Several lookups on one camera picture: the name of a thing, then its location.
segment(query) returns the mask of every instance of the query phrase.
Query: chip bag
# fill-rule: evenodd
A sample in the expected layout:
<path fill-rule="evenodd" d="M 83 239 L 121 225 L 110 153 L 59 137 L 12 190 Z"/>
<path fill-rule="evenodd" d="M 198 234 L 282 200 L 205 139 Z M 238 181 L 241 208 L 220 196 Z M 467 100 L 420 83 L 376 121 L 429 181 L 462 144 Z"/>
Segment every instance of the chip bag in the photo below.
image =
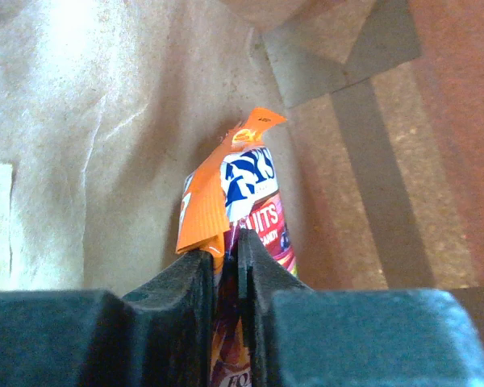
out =
<path fill-rule="evenodd" d="M 176 252 L 199 248 L 213 256 L 213 387 L 251 385 L 232 256 L 238 230 L 255 230 L 269 254 L 297 275 L 273 159 L 261 139 L 265 131 L 285 121 L 279 114 L 256 108 L 185 181 Z"/>

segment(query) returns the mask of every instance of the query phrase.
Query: brown paper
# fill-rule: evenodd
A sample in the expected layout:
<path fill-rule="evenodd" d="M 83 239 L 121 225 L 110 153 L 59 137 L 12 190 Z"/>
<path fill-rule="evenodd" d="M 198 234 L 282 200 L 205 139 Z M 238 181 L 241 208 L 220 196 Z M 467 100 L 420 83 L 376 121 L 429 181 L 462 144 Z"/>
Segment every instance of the brown paper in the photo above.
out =
<path fill-rule="evenodd" d="M 174 260 L 184 178 L 254 106 L 282 112 L 263 50 L 216 0 L 0 2 L 11 286 L 125 293 Z M 287 136 L 266 141 L 294 165 Z"/>

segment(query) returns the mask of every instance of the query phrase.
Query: blue lettering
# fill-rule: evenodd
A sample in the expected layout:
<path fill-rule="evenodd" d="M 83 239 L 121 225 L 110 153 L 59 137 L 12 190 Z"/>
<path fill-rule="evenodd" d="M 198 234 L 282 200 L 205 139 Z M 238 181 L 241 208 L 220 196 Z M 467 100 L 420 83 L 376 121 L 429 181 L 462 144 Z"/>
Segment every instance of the blue lettering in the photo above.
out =
<path fill-rule="evenodd" d="M 226 164 L 226 176 L 224 177 L 224 179 L 229 179 L 233 177 L 233 165 L 227 163 Z"/>
<path fill-rule="evenodd" d="M 273 162 L 271 161 L 271 157 L 270 157 L 271 152 L 269 152 L 269 149 L 262 149 L 261 154 L 264 157 L 265 164 L 269 167 L 269 169 L 267 169 L 267 177 L 274 179 L 274 167 L 273 167 Z"/>
<path fill-rule="evenodd" d="M 232 204 L 233 202 L 236 202 L 237 200 L 247 199 L 247 197 L 245 197 L 240 191 L 240 187 L 237 183 L 237 181 L 242 178 L 243 178 L 242 176 L 235 177 L 229 183 L 229 188 L 227 189 L 227 193 L 226 193 L 226 206 L 229 206 L 230 204 Z"/>
<path fill-rule="evenodd" d="M 258 169 L 258 156 L 255 152 L 249 151 L 244 154 L 242 154 L 242 157 L 249 157 L 253 164 L 253 173 L 257 177 L 257 184 L 261 183 L 263 180 L 267 180 L 265 177 L 260 172 L 260 169 Z"/>
<path fill-rule="evenodd" d="M 231 164 L 235 165 L 238 169 L 248 171 L 250 173 L 255 173 L 255 165 L 251 161 L 246 160 L 234 160 Z"/>

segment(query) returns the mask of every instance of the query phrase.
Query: snack bag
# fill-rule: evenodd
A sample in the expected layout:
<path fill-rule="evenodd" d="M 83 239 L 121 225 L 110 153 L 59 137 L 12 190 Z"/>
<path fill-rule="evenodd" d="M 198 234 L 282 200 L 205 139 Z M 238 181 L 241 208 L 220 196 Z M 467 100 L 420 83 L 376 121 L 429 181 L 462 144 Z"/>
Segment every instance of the snack bag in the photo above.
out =
<path fill-rule="evenodd" d="M 213 387 L 251 386 L 232 256 L 239 229 L 255 230 L 269 254 L 297 273 L 273 159 L 261 140 L 266 130 L 285 121 L 270 110 L 256 108 L 186 178 L 176 252 L 200 248 L 214 257 Z"/>

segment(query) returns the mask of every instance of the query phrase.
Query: colorful snack package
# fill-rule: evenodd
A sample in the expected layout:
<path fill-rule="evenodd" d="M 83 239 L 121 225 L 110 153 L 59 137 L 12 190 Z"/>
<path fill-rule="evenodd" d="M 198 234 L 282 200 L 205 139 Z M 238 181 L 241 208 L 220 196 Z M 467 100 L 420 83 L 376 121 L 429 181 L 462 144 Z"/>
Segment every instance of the colorful snack package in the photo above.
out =
<path fill-rule="evenodd" d="M 296 275 L 273 159 L 261 140 L 265 131 L 285 121 L 270 110 L 256 108 L 185 182 L 176 252 L 200 248 L 214 257 L 213 387 L 251 385 L 232 256 L 238 230 L 255 230 L 270 255 Z"/>

